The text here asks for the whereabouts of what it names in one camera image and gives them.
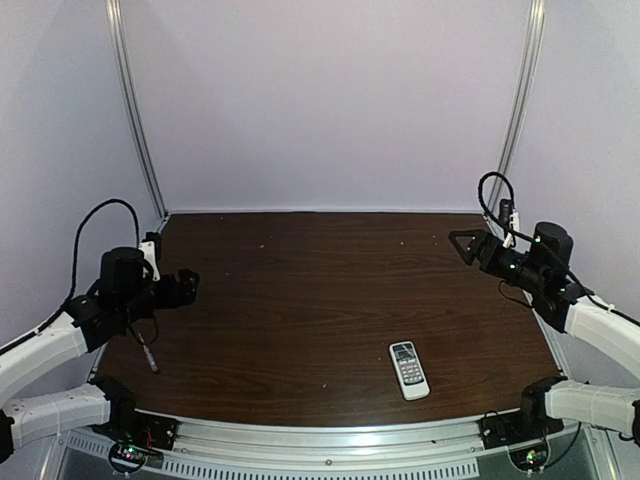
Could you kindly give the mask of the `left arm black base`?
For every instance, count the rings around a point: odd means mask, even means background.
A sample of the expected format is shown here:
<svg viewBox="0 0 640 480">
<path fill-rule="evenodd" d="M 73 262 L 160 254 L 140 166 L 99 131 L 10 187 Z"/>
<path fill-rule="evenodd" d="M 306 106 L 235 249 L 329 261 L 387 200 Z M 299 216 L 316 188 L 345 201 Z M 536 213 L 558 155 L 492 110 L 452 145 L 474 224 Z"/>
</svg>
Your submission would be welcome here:
<svg viewBox="0 0 640 480">
<path fill-rule="evenodd" d="M 173 449 L 178 427 L 176 419 L 138 411 L 135 395 L 114 378 L 95 377 L 89 384 L 100 389 L 109 402 L 108 419 L 90 426 L 94 433 L 138 447 Z"/>
</svg>

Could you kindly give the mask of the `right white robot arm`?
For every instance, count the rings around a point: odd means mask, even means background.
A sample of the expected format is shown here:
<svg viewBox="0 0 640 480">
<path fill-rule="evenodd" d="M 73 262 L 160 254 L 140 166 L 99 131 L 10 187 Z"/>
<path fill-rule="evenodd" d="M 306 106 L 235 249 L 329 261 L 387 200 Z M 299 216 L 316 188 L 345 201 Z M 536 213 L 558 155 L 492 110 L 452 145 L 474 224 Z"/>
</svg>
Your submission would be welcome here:
<svg viewBox="0 0 640 480">
<path fill-rule="evenodd" d="M 485 230 L 448 235 L 467 265 L 531 295 L 533 311 L 556 332 L 591 345 L 634 376 L 639 375 L 639 326 L 570 278 L 573 239 L 561 226 L 539 222 L 531 248 L 520 253 Z M 639 391 L 594 386 L 565 376 L 547 377 L 521 395 L 525 428 L 548 419 L 571 420 L 618 432 L 639 442 Z"/>
</svg>

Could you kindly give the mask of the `clear handle screwdriver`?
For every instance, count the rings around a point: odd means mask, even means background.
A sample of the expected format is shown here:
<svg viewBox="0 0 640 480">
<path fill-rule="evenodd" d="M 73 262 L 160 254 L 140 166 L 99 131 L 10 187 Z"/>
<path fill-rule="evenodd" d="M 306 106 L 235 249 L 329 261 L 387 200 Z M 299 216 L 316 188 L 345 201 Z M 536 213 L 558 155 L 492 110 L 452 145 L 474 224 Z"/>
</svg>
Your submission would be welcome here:
<svg viewBox="0 0 640 480">
<path fill-rule="evenodd" d="M 151 352 L 149 345 L 145 342 L 144 337 L 140 333 L 136 334 L 136 338 L 139 341 L 139 344 L 142 346 L 144 356 L 151 369 L 151 372 L 154 375 L 158 375 L 160 373 L 160 368 Z"/>
</svg>

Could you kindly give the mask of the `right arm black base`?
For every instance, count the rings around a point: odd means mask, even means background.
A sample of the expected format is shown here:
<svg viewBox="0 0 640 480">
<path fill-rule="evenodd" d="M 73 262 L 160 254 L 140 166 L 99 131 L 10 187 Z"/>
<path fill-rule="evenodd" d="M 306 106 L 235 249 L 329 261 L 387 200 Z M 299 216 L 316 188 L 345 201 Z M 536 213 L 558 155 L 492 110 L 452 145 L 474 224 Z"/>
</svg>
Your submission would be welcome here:
<svg viewBox="0 0 640 480">
<path fill-rule="evenodd" d="M 546 414 L 545 394 L 565 376 L 546 377 L 526 386 L 520 398 L 520 407 L 513 412 L 489 411 L 477 421 L 485 449 L 510 446 L 557 433 L 564 429 L 562 420 Z"/>
</svg>

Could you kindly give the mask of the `white remote control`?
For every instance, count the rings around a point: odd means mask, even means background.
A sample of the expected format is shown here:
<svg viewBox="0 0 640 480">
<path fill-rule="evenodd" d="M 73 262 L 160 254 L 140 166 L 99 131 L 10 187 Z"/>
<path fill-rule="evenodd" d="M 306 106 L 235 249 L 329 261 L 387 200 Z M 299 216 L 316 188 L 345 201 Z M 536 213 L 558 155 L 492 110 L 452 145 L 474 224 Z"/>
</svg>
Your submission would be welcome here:
<svg viewBox="0 0 640 480">
<path fill-rule="evenodd" d="M 403 398 L 406 401 L 426 398 L 430 386 L 415 345 L 411 341 L 392 343 L 389 354 Z"/>
</svg>

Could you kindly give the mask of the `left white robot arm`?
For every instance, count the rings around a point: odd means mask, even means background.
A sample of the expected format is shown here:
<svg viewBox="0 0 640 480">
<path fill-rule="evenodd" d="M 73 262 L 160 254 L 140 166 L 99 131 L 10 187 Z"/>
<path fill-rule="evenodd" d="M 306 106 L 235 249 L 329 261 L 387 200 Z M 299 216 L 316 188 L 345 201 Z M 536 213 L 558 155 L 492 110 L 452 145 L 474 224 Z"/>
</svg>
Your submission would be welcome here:
<svg viewBox="0 0 640 480">
<path fill-rule="evenodd" d="M 101 258 L 100 275 L 84 295 L 65 300 L 41 326 L 1 349 L 1 458 L 41 438 L 91 427 L 113 440 L 137 443 L 145 430 L 133 393 L 111 377 L 26 399 L 18 393 L 51 370 L 98 350 L 159 310 L 196 301 L 198 273 L 159 274 L 142 248 L 119 247 Z"/>
</svg>

